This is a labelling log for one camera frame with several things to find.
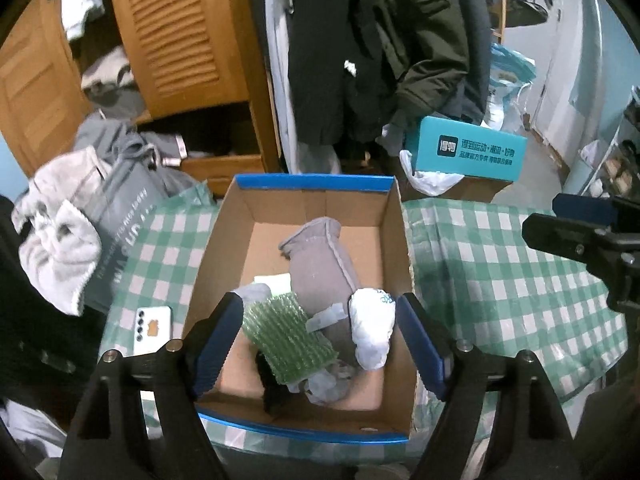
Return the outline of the brown cardboard box under teal box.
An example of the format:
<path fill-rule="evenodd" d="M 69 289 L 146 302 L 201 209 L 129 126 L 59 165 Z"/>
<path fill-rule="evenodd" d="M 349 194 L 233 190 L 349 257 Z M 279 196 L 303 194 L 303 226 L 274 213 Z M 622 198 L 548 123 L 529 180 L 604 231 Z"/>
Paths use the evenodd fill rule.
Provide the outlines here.
<path fill-rule="evenodd" d="M 511 182 L 501 180 L 464 177 L 446 193 L 439 195 L 439 198 L 488 204 L 499 192 L 510 185 Z M 417 191 L 405 178 L 399 181 L 399 189 L 403 202 L 428 198 L 428 195 Z"/>

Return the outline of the dark hanging jacket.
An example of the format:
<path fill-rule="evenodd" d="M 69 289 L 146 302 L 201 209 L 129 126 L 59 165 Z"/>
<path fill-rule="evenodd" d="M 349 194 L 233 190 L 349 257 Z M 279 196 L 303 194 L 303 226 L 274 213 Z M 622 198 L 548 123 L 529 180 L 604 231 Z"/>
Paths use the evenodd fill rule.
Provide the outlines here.
<path fill-rule="evenodd" d="M 442 115 L 479 124 L 488 99 L 485 0 L 252 0 L 280 133 L 308 146 L 374 140 Z"/>

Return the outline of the grey hoodie pile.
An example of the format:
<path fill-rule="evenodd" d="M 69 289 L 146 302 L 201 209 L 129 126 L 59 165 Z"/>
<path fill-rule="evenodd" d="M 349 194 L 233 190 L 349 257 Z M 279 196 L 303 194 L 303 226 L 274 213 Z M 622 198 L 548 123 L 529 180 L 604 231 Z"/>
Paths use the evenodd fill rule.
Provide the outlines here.
<path fill-rule="evenodd" d="M 88 146 L 112 167 L 119 162 L 132 162 L 142 170 L 142 176 L 149 177 L 167 197 L 198 184 L 194 177 L 180 169 L 188 154 L 180 134 L 139 132 L 131 122 L 94 113 L 79 126 L 74 150 Z"/>

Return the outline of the light grey fleece towel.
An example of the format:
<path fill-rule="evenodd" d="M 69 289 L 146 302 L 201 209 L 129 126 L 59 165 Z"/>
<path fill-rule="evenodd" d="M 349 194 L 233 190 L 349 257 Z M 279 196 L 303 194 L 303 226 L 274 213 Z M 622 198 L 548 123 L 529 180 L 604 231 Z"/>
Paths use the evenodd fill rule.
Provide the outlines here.
<path fill-rule="evenodd" d="M 91 145 L 55 157 L 28 181 L 11 214 L 17 232 L 29 229 L 18 248 L 29 283 L 66 315 L 82 315 L 84 291 L 100 260 L 100 237 L 84 209 L 111 170 Z"/>

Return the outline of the grey knit garment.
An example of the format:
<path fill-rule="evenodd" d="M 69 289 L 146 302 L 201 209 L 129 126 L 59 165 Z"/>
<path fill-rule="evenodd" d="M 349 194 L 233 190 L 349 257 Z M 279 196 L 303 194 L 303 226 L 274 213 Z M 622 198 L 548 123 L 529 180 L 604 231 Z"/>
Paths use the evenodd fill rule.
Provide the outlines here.
<path fill-rule="evenodd" d="M 355 366 L 348 300 L 360 281 L 340 234 L 340 222 L 321 217 L 282 240 L 279 249 L 290 265 L 292 291 L 308 318 L 315 319 L 312 331 L 325 336 L 338 357 Z"/>

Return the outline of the wooden wardrobe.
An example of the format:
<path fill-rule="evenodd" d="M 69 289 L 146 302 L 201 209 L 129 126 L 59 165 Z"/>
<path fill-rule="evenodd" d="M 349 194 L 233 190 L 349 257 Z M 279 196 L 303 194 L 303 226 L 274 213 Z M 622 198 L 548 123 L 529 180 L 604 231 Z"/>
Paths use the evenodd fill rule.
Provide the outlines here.
<path fill-rule="evenodd" d="M 250 0 L 111 0 L 145 104 L 139 122 L 206 110 L 204 139 L 254 136 L 256 151 L 190 159 L 217 194 L 237 174 L 280 170 L 268 81 Z M 70 149 L 90 104 L 60 0 L 1 0 L 1 133 L 24 174 Z"/>

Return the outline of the white plastic bag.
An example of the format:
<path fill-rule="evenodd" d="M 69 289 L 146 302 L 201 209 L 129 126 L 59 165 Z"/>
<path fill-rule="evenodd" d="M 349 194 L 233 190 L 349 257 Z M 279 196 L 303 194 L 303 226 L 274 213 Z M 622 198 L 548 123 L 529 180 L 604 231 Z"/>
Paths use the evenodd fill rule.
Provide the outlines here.
<path fill-rule="evenodd" d="M 412 166 L 412 154 L 408 150 L 400 150 L 398 158 L 411 187 L 430 197 L 441 196 L 454 188 L 463 179 L 463 174 L 446 174 L 440 171 L 421 171 Z"/>

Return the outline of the white plastic bundle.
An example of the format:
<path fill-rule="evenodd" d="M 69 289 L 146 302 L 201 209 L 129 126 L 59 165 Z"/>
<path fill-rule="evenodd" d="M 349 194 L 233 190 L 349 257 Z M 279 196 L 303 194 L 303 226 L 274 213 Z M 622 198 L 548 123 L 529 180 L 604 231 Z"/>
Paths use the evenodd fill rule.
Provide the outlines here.
<path fill-rule="evenodd" d="M 385 290 L 357 289 L 348 302 L 355 356 L 363 370 L 379 370 L 390 352 L 396 320 L 396 302 Z"/>

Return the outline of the teal shoe box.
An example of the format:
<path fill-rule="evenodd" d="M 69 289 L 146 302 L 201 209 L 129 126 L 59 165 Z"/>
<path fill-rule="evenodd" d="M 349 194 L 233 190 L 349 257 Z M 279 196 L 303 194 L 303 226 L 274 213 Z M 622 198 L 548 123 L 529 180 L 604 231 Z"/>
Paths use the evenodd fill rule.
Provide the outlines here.
<path fill-rule="evenodd" d="M 520 177 L 527 139 L 519 134 L 427 116 L 406 136 L 411 166 L 419 171 L 462 174 L 506 182 Z"/>

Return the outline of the green checkered tablecloth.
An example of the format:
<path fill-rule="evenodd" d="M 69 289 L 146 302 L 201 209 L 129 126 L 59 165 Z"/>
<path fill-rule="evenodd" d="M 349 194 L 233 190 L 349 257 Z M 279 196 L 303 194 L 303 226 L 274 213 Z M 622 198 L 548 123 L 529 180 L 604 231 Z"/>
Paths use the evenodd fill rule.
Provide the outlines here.
<path fill-rule="evenodd" d="M 204 250 L 218 217 L 196 186 L 146 216 L 107 315 L 103 350 L 134 348 L 136 311 L 171 308 L 172 333 L 184 336 Z M 514 356 L 532 350 L 563 401 L 609 370 L 627 348 L 624 318 L 608 308 L 604 284 L 581 263 L 529 248 L 524 209 L 427 198 L 403 203 L 413 292 L 451 336 L 480 350 Z M 225 448 L 333 465 L 395 463 L 417 456 L 442 402 L 416 370 L 412 426 L 395 444 L 339 444 L 273 436 L 201 415 L 209 439 Z"/>

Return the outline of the blue-edged cardboard box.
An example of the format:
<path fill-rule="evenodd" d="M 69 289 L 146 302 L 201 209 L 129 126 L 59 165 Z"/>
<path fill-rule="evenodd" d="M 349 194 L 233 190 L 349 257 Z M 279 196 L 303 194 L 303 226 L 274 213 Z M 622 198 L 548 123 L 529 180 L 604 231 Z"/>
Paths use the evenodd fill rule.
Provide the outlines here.
<path fill-rule="evenodd" d="M 285 275 L 248 300 L 206 351 L 198 411 L 273 436 L 339 444 L 407 441 L 416 367 L 396 323 L 412 289 L 391 177 L 241 174 L 204 250 L 186 317 L 227 292 Z"/>

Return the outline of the grey printed tote bag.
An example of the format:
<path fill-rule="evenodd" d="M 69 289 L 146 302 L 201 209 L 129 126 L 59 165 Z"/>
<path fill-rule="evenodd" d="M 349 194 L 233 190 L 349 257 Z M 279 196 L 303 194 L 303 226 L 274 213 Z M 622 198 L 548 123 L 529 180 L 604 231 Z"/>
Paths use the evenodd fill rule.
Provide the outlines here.
<path fill-rule="evenodd" d="M 101 253 L 85 289 L 85 304 L 102 313 L 111 309 L 131 248 L 146 216 L 167 194 L 152 178 L 143 158 L 120 155 L 84 213 L 98 232 Z"/>

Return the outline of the white smartphone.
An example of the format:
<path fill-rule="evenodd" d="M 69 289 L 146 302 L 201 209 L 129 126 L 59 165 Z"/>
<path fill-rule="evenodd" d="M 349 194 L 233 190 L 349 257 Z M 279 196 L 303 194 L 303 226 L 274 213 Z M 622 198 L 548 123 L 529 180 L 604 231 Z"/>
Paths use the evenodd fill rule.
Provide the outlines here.
<path fill-rule="evenodd" d="M 134 356 L 157 352 L 172 337 L 171 308 L 142 307 L 136 311 L 134 323 Z"/>

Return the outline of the green bubble wrap pouch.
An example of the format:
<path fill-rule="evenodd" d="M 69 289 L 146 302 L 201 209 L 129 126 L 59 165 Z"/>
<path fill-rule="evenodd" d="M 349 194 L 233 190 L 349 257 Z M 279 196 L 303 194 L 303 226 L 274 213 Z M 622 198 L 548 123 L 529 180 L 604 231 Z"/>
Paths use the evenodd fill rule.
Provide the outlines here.
<path fill-rule="evenodd" d="M 308 320 L 294 292 L 244 308 L 242 330 L 280 385 L 299 384 L 338 358 L 325 336 L 306 330 Z"/>

